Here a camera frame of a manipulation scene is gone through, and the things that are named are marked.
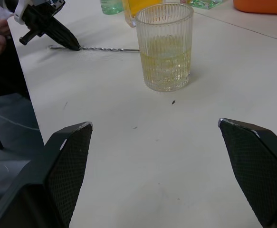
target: floor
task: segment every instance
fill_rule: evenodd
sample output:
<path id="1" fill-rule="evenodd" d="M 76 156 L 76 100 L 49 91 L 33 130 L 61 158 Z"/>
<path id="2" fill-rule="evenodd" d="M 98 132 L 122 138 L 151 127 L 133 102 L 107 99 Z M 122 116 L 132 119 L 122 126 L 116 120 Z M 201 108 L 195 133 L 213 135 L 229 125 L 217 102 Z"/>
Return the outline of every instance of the floor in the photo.
<path id="1" fill-rule="evenodd" d="M 27 127 L 38 129 L 30 101 L 18 94 L 0 97 L 0 115 Z M 44 144 L 39 131 L 27 129 L 0 118 L 1 160 L 32 159 Z"/>

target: ribbed glass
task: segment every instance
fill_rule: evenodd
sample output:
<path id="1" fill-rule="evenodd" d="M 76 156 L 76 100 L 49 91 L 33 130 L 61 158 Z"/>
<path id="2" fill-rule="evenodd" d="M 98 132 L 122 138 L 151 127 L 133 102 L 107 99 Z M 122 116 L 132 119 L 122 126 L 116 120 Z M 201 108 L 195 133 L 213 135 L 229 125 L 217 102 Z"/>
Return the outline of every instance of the ribbed glass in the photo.
<path id="1" fill-rule="evenodd" d="M 136 15 L 137 36 L 146 85 L 173 91 L 189 83 L 193 9 L 162 3 Z"/>

